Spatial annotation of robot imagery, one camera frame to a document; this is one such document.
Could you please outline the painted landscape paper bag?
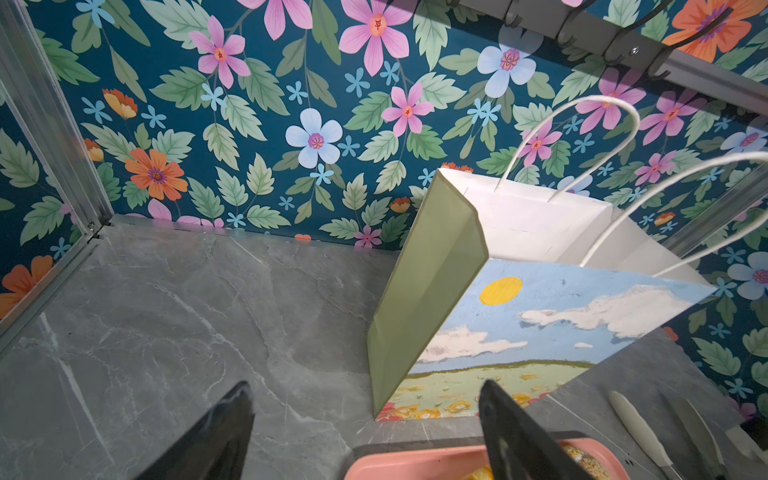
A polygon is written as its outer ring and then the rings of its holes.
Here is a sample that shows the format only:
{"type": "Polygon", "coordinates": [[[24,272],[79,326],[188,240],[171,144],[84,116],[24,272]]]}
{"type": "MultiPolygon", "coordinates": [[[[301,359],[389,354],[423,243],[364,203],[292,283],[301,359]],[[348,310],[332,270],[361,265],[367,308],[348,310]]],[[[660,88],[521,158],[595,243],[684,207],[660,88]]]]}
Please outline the painted landscape paper bag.
{"type": "Polygon", "coordinates": [[[373,415],[474,416],[488,380],[536,400],[713,290],[630,209],[442,168],[368,333],[373,415]]]}

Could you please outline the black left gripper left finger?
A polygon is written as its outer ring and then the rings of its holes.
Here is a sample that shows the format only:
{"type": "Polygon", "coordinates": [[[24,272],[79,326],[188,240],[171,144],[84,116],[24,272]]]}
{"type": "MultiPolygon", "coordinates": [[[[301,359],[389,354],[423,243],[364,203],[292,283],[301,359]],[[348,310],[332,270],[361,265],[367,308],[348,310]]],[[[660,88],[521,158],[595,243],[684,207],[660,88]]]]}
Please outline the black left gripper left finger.
{"type": "Polygon", "coordinates": [[[240,381],[138,477],[241,478],[254,418],[250,385],[240,381]]]}

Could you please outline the metal tongs white tips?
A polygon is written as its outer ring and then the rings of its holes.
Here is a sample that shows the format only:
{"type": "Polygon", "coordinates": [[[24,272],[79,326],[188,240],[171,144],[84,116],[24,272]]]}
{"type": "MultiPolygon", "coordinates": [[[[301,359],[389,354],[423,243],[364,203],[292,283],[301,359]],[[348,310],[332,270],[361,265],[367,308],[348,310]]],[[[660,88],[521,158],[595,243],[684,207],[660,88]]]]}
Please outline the metal tongs white tips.
{"type": "Polygon", "coordinates": [[[652,420],[622,393],[609,402],[629,435],[668,479],[729,479],[722,449],[691,401],[665,398],[661,420],[652,420]]]}

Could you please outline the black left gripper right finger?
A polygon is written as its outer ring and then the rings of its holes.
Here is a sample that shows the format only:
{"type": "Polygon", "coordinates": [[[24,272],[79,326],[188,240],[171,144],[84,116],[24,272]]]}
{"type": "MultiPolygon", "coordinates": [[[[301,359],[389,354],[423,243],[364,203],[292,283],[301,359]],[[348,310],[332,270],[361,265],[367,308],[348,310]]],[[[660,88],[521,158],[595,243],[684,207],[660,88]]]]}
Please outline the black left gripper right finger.
{"type": "Polygon", "coordinates": [[[496,479],[589,480],[557,442],[501,386],[484,382],[479,418],[496,479]]]}

